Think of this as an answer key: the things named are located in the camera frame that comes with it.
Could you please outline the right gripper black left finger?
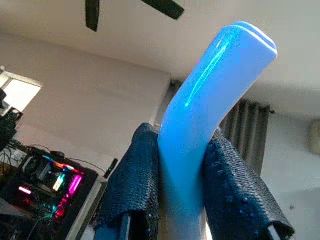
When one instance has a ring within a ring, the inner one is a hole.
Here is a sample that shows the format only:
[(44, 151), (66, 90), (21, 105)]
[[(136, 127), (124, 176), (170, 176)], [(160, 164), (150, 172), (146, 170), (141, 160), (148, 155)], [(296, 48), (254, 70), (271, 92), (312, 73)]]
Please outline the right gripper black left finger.
[(117, 240), (124, 214), (130, 214), (130, 239), (156, 240), (159, 233), (158, 131), (142, 123), (110, 176), (97, 218), (96, 239)]

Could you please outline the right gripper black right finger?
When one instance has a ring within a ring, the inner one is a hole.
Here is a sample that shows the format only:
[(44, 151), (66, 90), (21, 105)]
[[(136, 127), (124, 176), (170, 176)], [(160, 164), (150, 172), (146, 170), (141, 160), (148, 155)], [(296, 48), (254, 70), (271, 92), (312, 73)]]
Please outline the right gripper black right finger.
[(295, 229), (259, 175), (217, 129), (203, 163), (204, 206), (215, 240), (291, 240)]

